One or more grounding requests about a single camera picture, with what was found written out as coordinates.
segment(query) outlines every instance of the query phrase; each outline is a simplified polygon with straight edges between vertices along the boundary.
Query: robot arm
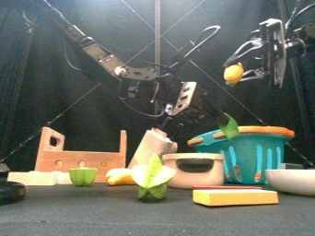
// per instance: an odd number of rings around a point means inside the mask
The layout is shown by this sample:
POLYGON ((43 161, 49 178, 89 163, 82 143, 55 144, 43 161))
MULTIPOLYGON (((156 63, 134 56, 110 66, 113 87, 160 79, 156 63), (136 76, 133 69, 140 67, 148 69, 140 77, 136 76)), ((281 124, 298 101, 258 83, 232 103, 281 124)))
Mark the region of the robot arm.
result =
POLYGON ((117 81, 117 94, 126 93, 128 98, 148 98, 150 101, 160 101, 165 104, 165 113, 169 116, 184 113, 189 117, 193 117, 194 120, 198 120, 208 114, 216 119, 218 127, 228 126, 229 122, 236 124, 232 118, 224 114, 214 105, 209 92, 198 88, 196 82, 181 82, 176 77, 180 67, 189 60, 201 44, 218 31, 220 27, 212 26, 204 29, 196 42, 189 42, 178 50, 169 66, 165 66, 164 73, 156 76, 156 70, 153 68, 128 67, 117 56, 105 50, 99 44, 67 22, 62 14, 50 6, 46 0, 29 0, 27 3, 29 4, 22 5, 22 8, 35 13, 39 12, 53 21, 73 46, 78 49, 78 52, 83 53, 86 58, 91 59, 107 72, 114 82, 117 81), (208 34, 209 30, 212 33, 204 39, 204 35, 208 34), (133 87, 129 87, 132 84, 130 80, 136 81, 136 86, 133 87))
POLYGON ((305 52, 315 49, 315 25, 306 24, 290 34, 282 30, 278 19, 268 19, 260 23, 260 29, 253 31, 249 41, 237 49, 228 58, 222 67, 225 68, 225 81, 236 84, 250 78, 269 77, 273 80, 270 85, 281 88, 286 59, 300 57, 305 52), (260 67, 244 72, 236 70, 245 64, 248 59, 258 59, 260 67))

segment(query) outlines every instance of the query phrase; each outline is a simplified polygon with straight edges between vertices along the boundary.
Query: white block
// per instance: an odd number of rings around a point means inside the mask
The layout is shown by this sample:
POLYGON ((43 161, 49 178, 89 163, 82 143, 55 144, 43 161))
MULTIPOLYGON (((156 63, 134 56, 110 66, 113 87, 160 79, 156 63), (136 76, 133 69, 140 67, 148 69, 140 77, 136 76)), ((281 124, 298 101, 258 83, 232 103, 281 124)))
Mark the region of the white block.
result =
POLYGON ((55 185, 55 174, 51 172, 9 172, 7 181, 22 183, 23 185, 55 185))
POLYGON ((130 169, 132 166, 138 164, 148 164, 153 154, 161 157, 164 154, 174 153, 176 151, 177 143, 172 142, 169 138, 165 137, 165 133, 161 130, 152 128, 146 130, 142 136, 128 168, 130 169))
POLYGON ((53 171, 55 175, 55 184, 71 184, 67 172, 53 171))

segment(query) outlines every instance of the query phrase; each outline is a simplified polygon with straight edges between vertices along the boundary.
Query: green leaf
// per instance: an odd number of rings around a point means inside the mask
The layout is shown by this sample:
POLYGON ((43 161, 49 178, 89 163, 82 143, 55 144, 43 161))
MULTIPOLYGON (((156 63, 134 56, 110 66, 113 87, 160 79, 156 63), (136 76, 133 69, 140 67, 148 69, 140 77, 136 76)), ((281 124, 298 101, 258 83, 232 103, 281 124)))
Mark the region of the green leaf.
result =
POLYGON ((149 193, 157 198, 162 199, 165 198, 165 184, 157 185, 152 188, 149 188, 149 193))
POLYGON ((166 183, 170 178, 174 176, 176 171, 169 167, 164 166, 157 174, 150 179, 149 184, 146 185, 148 188, 152 188, 162 183, 166 183))
POLYGON ((220 124, 218 128, 220 128, 222 134, 225 135, 225 137, 228 139, 232 139, 234 136, 237 136, 240 134, 238 126, 237 126, 236 121, 232 119, 232 117, 225 113, 224 113, 224 115, 228 117, 228 124, 225 124, 225 125, 220 124))
POLYGON ((138 186, 138 190, 137 190, 137 198, 142 199, 149 195, 149 191, 148 189, 142 188, 138 186))
POLYGON ((157 156, 157 154, 153 154, 150 156, 149 165, 146 167, 146 172, 145 172, 145 187, 146 188, 149 188, 150 182, 154 176, 158 174, 161 168, 162 168, 162 162, 160 160, 160 157, 157 156))
POLYGON ((145 175, 146 175, 146 165, 136 165, 132 168, 132 177, 133 177, 133 181, 134 183, 141 186, 142 188, 145 188, 145 175))

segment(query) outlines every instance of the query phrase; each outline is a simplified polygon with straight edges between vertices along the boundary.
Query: wooden block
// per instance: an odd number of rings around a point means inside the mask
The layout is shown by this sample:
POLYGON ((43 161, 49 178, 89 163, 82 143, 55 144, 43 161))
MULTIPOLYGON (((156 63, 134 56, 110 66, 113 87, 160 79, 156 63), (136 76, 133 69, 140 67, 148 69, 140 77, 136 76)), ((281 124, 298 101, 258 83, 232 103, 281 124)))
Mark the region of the wooden block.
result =
POLYGON ((110 169, 125 167, 126 133, 120 131, 118 152, 63 150, 65 137, 49 127, 42 127, 34 171, 67 172, 70 168, 95 168, 94 183, 105 183, 110 169))
POLYGON ((277 192, 260 189, 193 190, 193 202, 209 207, 277 204, 277 192))

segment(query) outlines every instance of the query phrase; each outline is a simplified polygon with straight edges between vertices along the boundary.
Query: white pot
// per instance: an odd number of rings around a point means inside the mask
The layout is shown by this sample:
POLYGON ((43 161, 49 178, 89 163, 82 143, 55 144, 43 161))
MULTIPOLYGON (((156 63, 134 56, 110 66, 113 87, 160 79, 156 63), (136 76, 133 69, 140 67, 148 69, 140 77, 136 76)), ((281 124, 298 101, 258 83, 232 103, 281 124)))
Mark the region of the white pot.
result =
POLYGON ((166 186, 192 189, 196 185, 222 185, 222 160, 224 155, 213 153, 164 154, 164 165, 176 170, 166 186))

